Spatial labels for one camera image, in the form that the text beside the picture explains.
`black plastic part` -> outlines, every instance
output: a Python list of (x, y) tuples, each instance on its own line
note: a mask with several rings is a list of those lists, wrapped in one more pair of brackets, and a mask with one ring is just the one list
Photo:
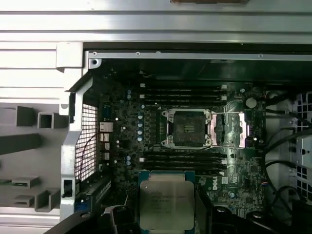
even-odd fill
[(58, 225), (48, 230), (45, 234), (75, 234), (89, 231), (97, 226), (96, 216), (85, 211), (79, 211)]
[(114, 234), (139, 234), (140, 228), (127, 206), (117, 206), (111, 211)]
[(304, 201), (292, 202), (292, 227), (297, 233), (312, 233), (312, 206)]

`circuit board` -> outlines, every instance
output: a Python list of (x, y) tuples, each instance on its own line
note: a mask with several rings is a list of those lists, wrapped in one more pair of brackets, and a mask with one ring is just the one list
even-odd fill
[[(261, 208), (263, 87), (112, 79), (107, 85), (100, 106), (100, 158), (119, 188), (137, 186), (141, 170), (195, 171), (195, 185), (215, 205), (240, 217)], [(170, 120), (173, 110), (177, 123)], [(198, 134), (196, 123), (202, 120), (205, 130)]]

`metal frame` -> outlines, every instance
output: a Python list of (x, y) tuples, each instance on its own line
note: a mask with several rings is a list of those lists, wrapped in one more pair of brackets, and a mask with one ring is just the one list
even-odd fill
[(216, 59), (216, 60), (278, 60), (312, 61), (312, 55), (278, 54), (215, 54), (215, 53), (162, 53), (157, 52), (90, 52), (89, 69), (101, 66), (102, 59)]
[(44, 233), (59, 222), (59, 209), (38, 213), (34, 208), (0, 207), (0, 233)]
[(83, 103), (85, 93), (93, 86), (94, 79), (88, 77), (88, 81), (76, 91), (75, 101), (75, 119), (69, 125), (69, 132), (62, 145), (61, 151), (61, 194), (64, 194), (65, 180), (72, 181), (72, 195), (71, 197), (62, 197), (60, 203), (60, 219), (63, 220), (74, 213), (75, 194), (76, 191), (76, 147), (82, 133), (82, 117), (83, 117)]
[(29, 0), (0, 6), (2, 41), (168, 41), (297, 43), (312, 41), (310, 0), (247, 4), (169, 0)]

